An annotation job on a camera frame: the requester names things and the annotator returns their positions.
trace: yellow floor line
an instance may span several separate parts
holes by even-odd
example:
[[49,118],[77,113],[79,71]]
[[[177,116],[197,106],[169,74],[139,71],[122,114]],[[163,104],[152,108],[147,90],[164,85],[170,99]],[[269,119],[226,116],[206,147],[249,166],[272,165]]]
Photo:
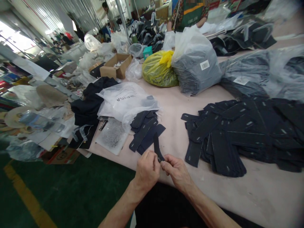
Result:
[[13,186],[21,197],[23,203],[31,213],[36,224],[40,228],[56,228],[57,226],[49,215],[41,208],[38,200],[33,195],[31,190],[27,188],[21,177],[15,172],[14,168],[10,165],[10,161],[3,169],[7,177],[12,180]]

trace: pile of fabric strips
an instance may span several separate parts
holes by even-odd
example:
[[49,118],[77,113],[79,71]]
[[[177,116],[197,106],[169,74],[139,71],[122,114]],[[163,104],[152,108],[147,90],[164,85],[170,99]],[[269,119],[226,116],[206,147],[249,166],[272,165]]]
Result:
[[240,155],[282,170],[304,167],[304,104],[261,97],[208,104],[199,116],[181,117],[188,131],[185,161],[197,167],[199,158],[224,176],[246,174]]
[[157,111],[142,111],[136,115],[131,123],[131,130],[135,134],[129,148],[133,152],[137,151],[142,155],[154,142],[155,133],[159,137],[166,129],[163,125],[158,124]]

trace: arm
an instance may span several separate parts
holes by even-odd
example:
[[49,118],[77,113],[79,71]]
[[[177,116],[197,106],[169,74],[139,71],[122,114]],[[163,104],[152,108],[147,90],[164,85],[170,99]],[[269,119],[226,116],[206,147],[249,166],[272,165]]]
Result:
[[164,158],[166,161],[161,162],[162,169],[166,171],[167,175],[171,176],[176,188],[186,196],[209,228],[240,227],[215,202],[200,191],[181,159],[172,155],[165,155]]
[[99,225],[102,227],[125,227],[133,211],[159,178],[160,164],[157,155],[147,150],[137,162],[135,178]]

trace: hand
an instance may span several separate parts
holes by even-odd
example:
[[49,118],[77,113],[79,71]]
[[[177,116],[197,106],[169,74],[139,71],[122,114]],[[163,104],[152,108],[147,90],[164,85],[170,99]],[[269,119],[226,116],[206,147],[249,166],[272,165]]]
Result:
[[183,194],[186,193],[187,188],[194,185],[184,161],[176,158],[173,155],[166,154],[164,156],[165,162],[161,162],[161,167],[166,171],[167,176],[171,176],[176,188]]
[[152,150],[145,151],[137,161],[136,174],[133,179],[135,190],[144,195],[147,194],[159,178],[160,167],[156,153]]

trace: wrist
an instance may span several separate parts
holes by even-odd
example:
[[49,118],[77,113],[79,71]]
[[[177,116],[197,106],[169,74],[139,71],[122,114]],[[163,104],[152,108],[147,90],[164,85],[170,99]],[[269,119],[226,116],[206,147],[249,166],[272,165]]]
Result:
[[128,195],[132,198],[135,202],[140,202],[147,194],[147,191],[142,189],[138,184],[136,184],[135,180],[131,180],[129,186],[127,188]]

